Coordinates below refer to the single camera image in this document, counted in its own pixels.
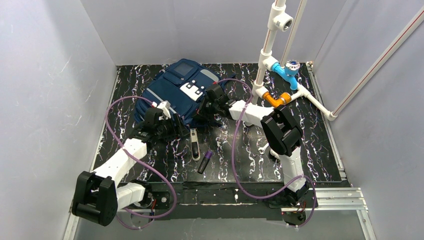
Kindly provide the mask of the purple black marker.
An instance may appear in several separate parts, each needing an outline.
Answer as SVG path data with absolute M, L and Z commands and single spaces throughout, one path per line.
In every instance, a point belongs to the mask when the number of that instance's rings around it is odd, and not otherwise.
M 208 163 L 209 163 L 209 161 L 210 161 L 210 159 L 211 159 L 212 156 L 213 156 L 213 152 L 211 150 L 208 150 L 205 153 L 205 155 L 204 155 L 204 157 L 203 157 L 203 159 L 202 159 L 202 161 L 201 161 L 201 163 L 200 163 L 200 165 L 199 165 L 199 167 L 197 169 L 197 172 L 199 174 L 203 174 L 204 173 L 204 171 L 205 171 L 205 169 L 206 169 L 206 167 L 207 167 L 207 165 L 208 165 Z

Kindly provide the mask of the navy blue student backpack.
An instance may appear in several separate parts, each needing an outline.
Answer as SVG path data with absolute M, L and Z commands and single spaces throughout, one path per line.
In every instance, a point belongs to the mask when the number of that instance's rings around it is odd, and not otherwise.
M 219 84 L 225 91 L 226 81 L 196 61 L 182 58 L 160 71 L 144 89 L 135 105 L 134 119 L 138 124 L 145 120 L 145 114 L 153 102 L 170 103 L 170 114 L 179 114 L 187 128 L 220 126 L 212 121 L 195 119 L 197 108 L 206 96 L 206 88 Z

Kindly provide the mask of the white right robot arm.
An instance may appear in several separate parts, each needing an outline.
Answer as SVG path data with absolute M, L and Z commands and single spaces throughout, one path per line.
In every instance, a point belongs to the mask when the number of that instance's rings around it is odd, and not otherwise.
M 287 205 L 296 205 L 308 191 L 301 160 L 303 132 L 291 112 L 284 106 L 264 107 L 244 100 L 228 97 L 224 89 L 212 84 L 206 89 L 198 113 L 201 116 L 219 115 L 236 121 L 245 122 L 262 128 L 270 153 L 280 162 L 284 185 L 269 195 L 259 199 L 270 199 L 277 195 L 283 197 Z

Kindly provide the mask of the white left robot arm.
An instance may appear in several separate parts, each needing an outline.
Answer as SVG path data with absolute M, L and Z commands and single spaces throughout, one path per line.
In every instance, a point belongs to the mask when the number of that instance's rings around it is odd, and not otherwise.
M 154 144 L 185 137 L 188 130 L 177 114 L 165 109 L 148 108 L 123 146 L 103 165 L 92 172 L 83 171 L 76 180 L 71 213 L 101 226 L 109 225 L 117 211 L 141 202 L 146 186 L 119 183 L 137 161 L 144 158 Z

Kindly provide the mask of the silver wrench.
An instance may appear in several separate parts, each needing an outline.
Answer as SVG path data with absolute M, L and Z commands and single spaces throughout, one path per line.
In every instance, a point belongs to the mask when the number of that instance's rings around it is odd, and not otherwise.
M 263 145 L 263 146 L 259 147 L 259 148 L 258 148 L 258 152 L 259 152 L 259 154 L 260 154 L 260 155 L 264 155 L 264 154 L 265 154 L 265 152 L 266 152 L 266 150 L 267 150 L 267 148 L 268 148 L 268 146 L 269 146 L 269 144 L 268 144 L 268 143 L 266 143 L 265 145 Z

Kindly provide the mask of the orange plastic tap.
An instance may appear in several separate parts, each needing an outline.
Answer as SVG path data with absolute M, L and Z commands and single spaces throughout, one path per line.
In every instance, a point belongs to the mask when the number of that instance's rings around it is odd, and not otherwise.
M 266 100 L 274 108 L 277 108 L 280 105 L 287 105 L 292 101 L 292 97 L 289 93 L 282 93 L 279 98 L 273 98 L 273 96 L 267 91 L 262 95 L 262 98 Z

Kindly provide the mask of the green white plastic tap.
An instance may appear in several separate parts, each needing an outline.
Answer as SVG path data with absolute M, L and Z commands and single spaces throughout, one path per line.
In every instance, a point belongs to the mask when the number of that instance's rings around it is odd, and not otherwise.
M 269 153 L 274 159 L 280 160 L 279 154 L 276 153 L 274 150 L 270 149 Z

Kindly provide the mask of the blue plastic tap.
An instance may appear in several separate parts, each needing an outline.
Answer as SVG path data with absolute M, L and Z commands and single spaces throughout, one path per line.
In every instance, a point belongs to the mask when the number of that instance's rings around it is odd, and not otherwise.
M 271 71 L 277 73 L 283 80 L 288 82 L 292 91 L 296 91 L 298 89 L 298 81 L 295 76 L 299 72 L 300 67 L 301 64 L 298 61 L 288 60 L 284 67 L 278 62 L 274 63 L 271 66 Z

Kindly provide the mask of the thin white rear pole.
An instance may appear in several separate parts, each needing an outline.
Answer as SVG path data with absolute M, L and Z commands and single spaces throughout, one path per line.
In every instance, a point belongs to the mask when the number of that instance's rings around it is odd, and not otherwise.
M 292 45 L 294 43 L 295 40 L 295 36 L 298 30 L 298 27 L 300 25 L 301 19 L 303 17 L 305 8 L 307 6 L 308 0 L 301 0 L 299 2 L 299 6 L 296 12 L 296 16 L 294 18 L 290 33 L 289 33 L 289 37 L 286 43 L 286 46 L 284 48 L 284 52 L 283 55 L 281 57 L 281 61 L 280 63 L 283 65 L 287 60 L 289 60 L 289 53 L 291 51 Z

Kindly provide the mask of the white pole with red stripe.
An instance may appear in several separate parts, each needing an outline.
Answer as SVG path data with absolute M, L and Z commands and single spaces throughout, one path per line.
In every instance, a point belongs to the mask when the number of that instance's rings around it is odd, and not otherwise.
M 372 79 L 372 77 L 381 69 L 381 67 L 392 57 L 392 55 L 402 46 L 402 44 L 412 35 L 412 33 L 424 21 L 424 6 L 422 6 L 413 18 L 406 24 L 394 40 L 387 46 L 382 54 L 375 60 L 355 86 L 344 97 L 340 104 L 331 111 L 328 120 L 334 120 L 342 110 L 354 99 L 360 90 Z

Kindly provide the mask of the white PVC pipe frame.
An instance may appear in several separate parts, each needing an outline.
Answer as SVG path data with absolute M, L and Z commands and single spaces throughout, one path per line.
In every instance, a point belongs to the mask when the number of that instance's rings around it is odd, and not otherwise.
M 295 77 L 299 72 L 300 63 L 296 60 L 286 60 L 286 55 L 293 43 L 306 3 L 306 0 L 300 1 L 295 18 L 286 13 L 287 6 L 285 0 L 275 0 L 272 3 L 267 22 L 266 38 L 260 50 L 258 72 L 252 86 L 252 103 L 254 105 L 257 104 L 258 99 L 261 98 L 266 100 L 273 107 L 278 107 L 280 105 L 287 105 L 298 98 L 306 98 L 321 111 L 327 120 L 333 121 L 337 116 L 324 107 L 317 98 L 312 96 L 311 92 L 302 86 Z M 277 32 L 286 32 L 288 30 L 290 30 L 289 39 L 285 46 L 283 57 L 279 61 L 272 56 L 272 48 Z M 268 89 L 264 86 L 264 77 L 267 71 L 277 73 L 283 80 L 288 82 L 294 94 L 284 92 L 279 98 L 273 98 Z

